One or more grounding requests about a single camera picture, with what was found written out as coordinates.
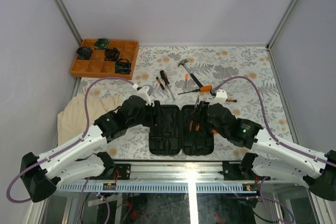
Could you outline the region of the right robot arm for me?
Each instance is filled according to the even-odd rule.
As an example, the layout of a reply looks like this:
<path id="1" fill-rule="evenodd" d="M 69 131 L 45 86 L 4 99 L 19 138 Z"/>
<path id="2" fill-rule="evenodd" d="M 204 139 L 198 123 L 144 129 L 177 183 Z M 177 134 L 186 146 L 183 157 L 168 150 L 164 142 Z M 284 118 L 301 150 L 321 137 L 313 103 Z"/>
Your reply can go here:
<path id="1" fill-rule="evenodd" d="M 316 196 L 335 201 L 335 151 L 326 154 L 272 136 L 260 124 L 235 117 L 216 102 L 195 106 L 154 102 L 149 150 L 154 155 L 206 156 L 214 151 L 214 134 L 250 151 L 239 166 L 245 179 L 273 177 L 305 186 Z"/>

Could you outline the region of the black plastic tool case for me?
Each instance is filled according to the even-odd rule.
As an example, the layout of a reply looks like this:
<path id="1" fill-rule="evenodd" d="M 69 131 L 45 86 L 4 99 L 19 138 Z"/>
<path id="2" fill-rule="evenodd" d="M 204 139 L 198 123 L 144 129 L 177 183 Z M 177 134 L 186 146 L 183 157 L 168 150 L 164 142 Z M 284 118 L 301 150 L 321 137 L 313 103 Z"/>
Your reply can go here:
<path id="1" fill-rule="evenodd" d="M 149 151 L 154 155 L 173 156 L 183 152 L 188 156 L 209 155 L 214 151 L 214 133 L 207 115 L 198 131 L 190 131 L 190 114 L 194 105 L 161 106 L 161 126 L 152 125 L 149 132 Z"/>

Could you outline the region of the steel claw hammer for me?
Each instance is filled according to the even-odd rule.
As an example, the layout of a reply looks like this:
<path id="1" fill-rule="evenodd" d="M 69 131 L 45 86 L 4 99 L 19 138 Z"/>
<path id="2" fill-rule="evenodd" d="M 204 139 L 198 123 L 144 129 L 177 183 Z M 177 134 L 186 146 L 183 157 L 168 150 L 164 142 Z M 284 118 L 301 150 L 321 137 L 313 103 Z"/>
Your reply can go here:
<path id="1" fill-rule="evenodd" d="M 190 75 L 190 77 L 195 81 L 197 86 L 199 88 L 203 87 L 203 85 L 200 83 L 200 81 L 196 78 L 196 76 L 191 72 L 191 70 L 186 66 L 186 63 L 188 62 L 187 59 L 183 59 L 178 63 L 178 67 L 182 66 L 187 71 L 187 73 Z"/>

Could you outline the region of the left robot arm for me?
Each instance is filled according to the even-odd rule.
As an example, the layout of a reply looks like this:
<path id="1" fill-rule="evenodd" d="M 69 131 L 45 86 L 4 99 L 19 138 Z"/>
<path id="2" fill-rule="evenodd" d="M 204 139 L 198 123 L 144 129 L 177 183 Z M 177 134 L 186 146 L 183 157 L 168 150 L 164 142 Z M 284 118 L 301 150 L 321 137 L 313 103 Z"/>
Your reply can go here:
<path id="1" fill-rule="evenodd" d="M 22 158 L 20 171 L 30 200 L 45 200 L 59 187 L 79 179 L 111 178 L 116 165 L 102 148 L 124 136 L 129 128 L 153 126 L 159 107 L 159 101 L 147 104 L 141 97 L 132 95 L 117 111 L 96 119 L 83 136 L 39 155 L 27 153 Z"/>

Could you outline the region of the orange handled long-nose pliers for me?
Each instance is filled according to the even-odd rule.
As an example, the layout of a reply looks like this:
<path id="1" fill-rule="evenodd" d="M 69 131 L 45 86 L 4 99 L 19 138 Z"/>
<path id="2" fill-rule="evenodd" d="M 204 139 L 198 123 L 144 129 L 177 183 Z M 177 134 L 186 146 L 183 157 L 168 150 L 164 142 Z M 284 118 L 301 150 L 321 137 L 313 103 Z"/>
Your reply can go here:
<path id="1" fill-rule="evenodd" d="M 179 93 L 179 95 L 187 94 L 187 93 L 193 93 L 193 92 L 208 92 L 208 91 L 211 91 L 212 88 L 213 88 L 212 86 L 203 86 L 203 87 L 200 87 L 200 88 L 192 90 L 192 91 L 186 91 L 186 92 Z"/>

